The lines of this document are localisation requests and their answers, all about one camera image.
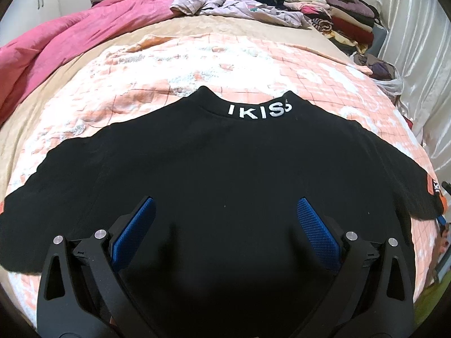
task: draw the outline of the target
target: black t-shirt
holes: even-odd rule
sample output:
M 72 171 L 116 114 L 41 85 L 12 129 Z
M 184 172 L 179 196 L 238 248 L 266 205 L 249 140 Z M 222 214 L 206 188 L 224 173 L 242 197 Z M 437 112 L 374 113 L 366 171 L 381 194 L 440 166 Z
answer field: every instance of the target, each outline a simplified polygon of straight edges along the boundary
M 288 337 L 333 281 L 298 200 L 365 240 L 398 239 L 413 283 L 410 216 L 443 212 L 427 177 L 357 122 L 292 92 L 249 105 L 201 87 L 50 151 L 5 200 L 0 264 L 41 272 L 54 236 L 108 229 L 149 195 L 156 219 L 120 275 L 157 331 Z

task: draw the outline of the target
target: beige blanket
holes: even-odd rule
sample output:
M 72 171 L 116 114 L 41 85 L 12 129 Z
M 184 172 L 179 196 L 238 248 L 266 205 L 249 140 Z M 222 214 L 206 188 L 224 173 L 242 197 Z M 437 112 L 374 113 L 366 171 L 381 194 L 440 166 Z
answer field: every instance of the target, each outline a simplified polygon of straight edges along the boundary
M 20 151 L 25 140 L 35 129 L 45 104 L 74 75 L 91 60 L 97 58 L 105 49 L 115 45 L 133 45 L 145 35 L 187 36 L 202 33 L 222 33 L 227 35 L 245 35 L 248 37 L 272 40 L 274 42 L 303 45 L 325 56 L 335 57 L 339 61 L 350 62 L 349 58 L 324 38 L 314 28 L 294 29 L 272 26 L 259 21 L 235 19 L 222 16 L 184 16 L 163 21 L 152 26 L 126 33 L 111 39 L 90 51 L 74 58 L 71 62 L 56 70 L 16 109 L 13 115 L 0 129 L 0 202 L 3 201 L 8 182 L 11 178 Z M 0 283 L 13 303 L 22 310 L 14 292 L 8 283 L 5 270 L 0 267 Z

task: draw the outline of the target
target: lavender shirt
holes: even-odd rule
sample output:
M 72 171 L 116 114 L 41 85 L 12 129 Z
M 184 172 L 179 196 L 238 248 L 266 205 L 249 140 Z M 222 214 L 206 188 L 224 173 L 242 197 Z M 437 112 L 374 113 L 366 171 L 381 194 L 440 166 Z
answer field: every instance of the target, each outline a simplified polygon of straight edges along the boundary
M 364 3 L 361 3 L 358 0 L 354 0 L 352 3 L 345 3 L 340 0 L 326 0 L 329 5 L 339 6 L 345 10 L 356 12 L 357 14 L 367 16 L 369 18 L 374 18 L 373 11 L 366 6 Z

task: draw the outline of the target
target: metal screw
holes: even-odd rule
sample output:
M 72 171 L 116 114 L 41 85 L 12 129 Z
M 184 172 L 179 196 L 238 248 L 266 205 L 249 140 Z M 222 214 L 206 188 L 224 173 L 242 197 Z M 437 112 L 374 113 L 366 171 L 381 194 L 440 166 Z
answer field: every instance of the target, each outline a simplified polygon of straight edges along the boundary
M 107 235 L 107 232 L 104 229 L 97 230 L 94 234 L 96 239 L 103 239 Z
M 357 240 L 357 234 L 354 231 L 348 231 L 346 237 L 351 241 Z
M 388 239 L 388 243 L 391 246 L 398 246 L 398 241 L 394 237 L 391 237 L 390 239 Z
M 55 236 L 55 238 L 53 239 L 53 243 L 55 245 L 60 244 L 63 241 L 63 237 L 61 235 Z

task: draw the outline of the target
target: pink comforter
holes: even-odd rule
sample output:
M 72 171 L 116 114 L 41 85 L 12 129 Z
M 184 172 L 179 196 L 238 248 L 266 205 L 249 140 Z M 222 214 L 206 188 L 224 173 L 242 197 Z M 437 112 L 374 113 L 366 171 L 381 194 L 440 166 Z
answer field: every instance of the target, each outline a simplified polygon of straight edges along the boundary
M 173 0 L 105 0 L 48 21 L 0 48 L 0 126 L 58 67 L 101 42 L 178 16 Z

